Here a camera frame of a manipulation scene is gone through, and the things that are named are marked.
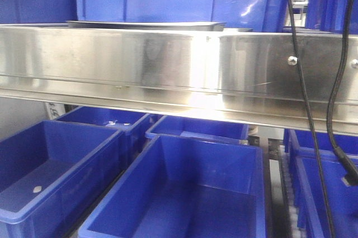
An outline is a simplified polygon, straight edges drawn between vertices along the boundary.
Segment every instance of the hole in bin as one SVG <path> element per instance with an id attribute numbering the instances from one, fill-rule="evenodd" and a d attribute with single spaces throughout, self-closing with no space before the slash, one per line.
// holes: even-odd
<path id="1" fill-rule="evenodd" d="M 32 192 L 33 193 L 39 193 L 39 192 L 41 192 L 42 191 L 42 186 L 36 186 L 33 190 L 32 190 Z"/>

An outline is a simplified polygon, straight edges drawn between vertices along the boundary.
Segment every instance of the metal rail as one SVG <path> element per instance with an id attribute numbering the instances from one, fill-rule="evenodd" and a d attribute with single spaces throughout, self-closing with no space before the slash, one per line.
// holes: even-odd
<path id="1" fill-rule="evenodd" d="M 299 35 L 319 131 L 340 35 Z M 308 129 L 289 34 L 0 27 L 0 96 Z M 358 37 L 335 130 L 358 134 Z"/>

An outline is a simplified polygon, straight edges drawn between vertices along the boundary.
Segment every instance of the bolt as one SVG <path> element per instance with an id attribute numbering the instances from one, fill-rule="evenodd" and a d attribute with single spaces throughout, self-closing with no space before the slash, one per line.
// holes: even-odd
<path id="1" fill-rule="evenodd" d="M 358 59 L 353 59 L 351 61 L 351 67 L 354 69 L 358 69 Z"/>
<path id="2" fill-rule="evenodd" d="M 297 57 L 296 56 L 290 56 L 287 59 L 287 62 L 289 63 L 290 66 L 296 66 L 297 65 Z"/>

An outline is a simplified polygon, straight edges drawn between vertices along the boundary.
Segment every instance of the black wire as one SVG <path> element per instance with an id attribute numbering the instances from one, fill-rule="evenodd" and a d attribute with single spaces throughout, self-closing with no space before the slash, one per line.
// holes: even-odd
<path id="1" fill-rule="evenodd" d="M 331 234 L 331 238 L 335 238 L 336 237 L 335 228 L 334 228 L 334 225 L 333 225 L 331 207 L 329 206 L 329 202 L 328 202 L 328 194 L 327 194 L 326 183 L 325 183 L 324 175 L 323 175 L 321 155 L 319 153 L 318 140 L 317 140 L 317 136 L 315 134 L 312 111 L 311 111 L 311 107 L 310 107 L 310 104 L 309 104 L 309 101 L 308 101 L 307 88 L 306 88 L 306 83 L 305 83 L 305 80 L 304 80 L 303 68 L 302 68 L 302 64 L 301 64 L 301 60 L 300 60 L 300 56 L 299 56 L 299 51 L 298 51 L 298 42 L 297 42 L 297 35 L 296 35 L 296 28 L 295 28 L 295 20 L 294 20 L 294 14 L 293 14 L 292 0 L 288 0 L 288 7 L 289 7 L 288 8 L 289 13 L 290 13 L 294 55 L 297 58 L 298 73 L 299 73 L 299 76 L 300 76 L 300 84 L 301 84 L 302 94 L 303 94 L 303 98 L 304 98 L 304 104 L 305 104 L 306 111 L 307 111 L 309 128 L 311 130 L 311 134 L 312 134 L 312 138 L 313 138 L 313 142 L 314 142 L 314 152 L 315 152 L 315 158 L 316 158 L 317 165 L 318 165 L 318 173 L 319 173 L 319 178 L 320 178 L 320 181 L 321 181 L 324 205 L 326 207 L 326 215 L 327 215 L 327 221 L 328 221 L 328 225 L 329 225 L 329 233 Z"/>
<path id="2" fill-rule="evenodd" d="M 341 61 L 340 61 L 340 66 L 338 68 L 336 80 L 333 85 L 331 95 L 328 101 L 326 124 L 327 124 L 327 133 L 329 136 L 329 140 L 331 141 L 333 147 L 333 152 L 335 153 L 340 163 L 348 172 L 348 174 L 345 176 L 346 181 L 350 185 L 358 185 L 358 169 L 354 165 L 354 163 L 347 157 L 344 151 L 337 145 L 335 136 L 333 135 L 333 126 L 332 126 L 333 108 L 335 105 L 338 89 L 340 87 L 342 77 L 345 72 L 345 68 L 347 64 L 349 25 L 351 21 L 353 4 L 354 4 L 354 0 L 348 0 L 346 6 L 346 12 L 345 12 L 344 24 L 343 24 Z"/>

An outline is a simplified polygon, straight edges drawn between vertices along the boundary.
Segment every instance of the metal surface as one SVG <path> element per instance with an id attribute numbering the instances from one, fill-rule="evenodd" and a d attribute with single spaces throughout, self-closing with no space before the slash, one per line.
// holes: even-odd
<path id="1" fill-rule="evenodd" d="M 112 28 L 119 30 L 196 30 L 222 31 L 225 23 L 219 22 L 178 22 L 178 23 L 130 23 L 130 22 L 96 22 L 67 21 L 73 28 Z"/>
<path id="2" fill-rule="evenodd" d="M 298 36 L 316 127 L 324 131 L 339 35 Z M 358 37 L 334 128 L 358 133 Z M 308 129 L 289 34 L 0 27 L 0 95 Z"/>

